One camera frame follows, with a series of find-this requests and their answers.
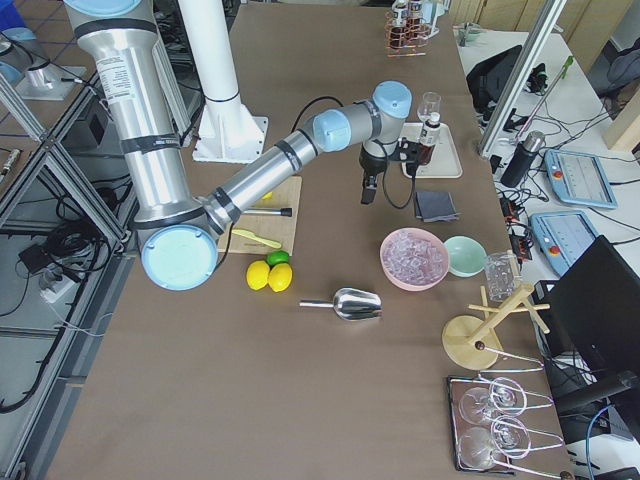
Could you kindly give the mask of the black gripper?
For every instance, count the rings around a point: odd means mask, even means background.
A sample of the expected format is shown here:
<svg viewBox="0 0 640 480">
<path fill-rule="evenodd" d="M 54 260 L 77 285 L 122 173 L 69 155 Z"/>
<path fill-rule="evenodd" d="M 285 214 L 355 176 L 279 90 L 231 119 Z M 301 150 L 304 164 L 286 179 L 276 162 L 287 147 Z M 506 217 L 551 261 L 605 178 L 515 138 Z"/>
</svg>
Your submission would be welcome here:
<svg viewBox="0 0 640 480">
<path fill-rule="evenodd" d="M 363 173 L 361 203 L 371 204 L 375 200 L 377 192 L 377 174 Z"/>
</svg>

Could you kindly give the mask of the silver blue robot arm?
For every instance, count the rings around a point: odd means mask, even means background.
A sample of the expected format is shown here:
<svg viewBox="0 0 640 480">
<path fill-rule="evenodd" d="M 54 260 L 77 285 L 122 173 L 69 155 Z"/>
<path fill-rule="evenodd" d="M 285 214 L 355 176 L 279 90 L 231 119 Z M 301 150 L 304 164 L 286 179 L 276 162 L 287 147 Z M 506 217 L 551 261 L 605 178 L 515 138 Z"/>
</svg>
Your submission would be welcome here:
<svg viewBox="0 0 640 480">
<path fill-rule="evenodd" d="M 154 59 L 160 35 L 151 3 L 66 3 L 77 44 L 95 61 L 136 193 L 142 266 L 155 284 L 174 291 L 207 281 L 227 227 L 320 154 L 356 144 L 368 159 L 395 157 L 412 106 L 406 85 L 385 81 L 370 98 L 315 115 L 264 149 L 267 122 L 241 101 L 221 3 L 183 1 L 179 8 L 205 98 L 197 155 L 241 164 L 204 197 L 188 186 L 182 143 Z"/>
</svg>

